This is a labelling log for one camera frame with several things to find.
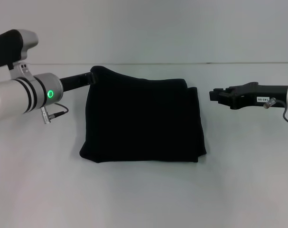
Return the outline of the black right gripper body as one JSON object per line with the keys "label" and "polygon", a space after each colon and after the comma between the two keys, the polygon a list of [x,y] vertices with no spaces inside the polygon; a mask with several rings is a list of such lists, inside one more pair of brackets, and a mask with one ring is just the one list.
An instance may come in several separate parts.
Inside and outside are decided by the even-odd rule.
{"label": "black right gripper body", "polygon": [[250,82],[244,85],[231,86],[226,89],[227,106],[238,110],[249,106],[263,106],[271,98],[286,101],[287,85],[259,85],[257,82]]}

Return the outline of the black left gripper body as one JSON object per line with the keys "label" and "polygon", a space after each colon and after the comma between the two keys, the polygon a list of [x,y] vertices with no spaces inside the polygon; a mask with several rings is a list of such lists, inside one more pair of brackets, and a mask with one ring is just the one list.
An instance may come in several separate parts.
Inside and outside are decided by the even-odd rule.
{"label": "black left gripper body", "polygon": [[63,91],[67,92],[93,84],[93,73],[65,77],[61,78],[60,81],[63,86]]}

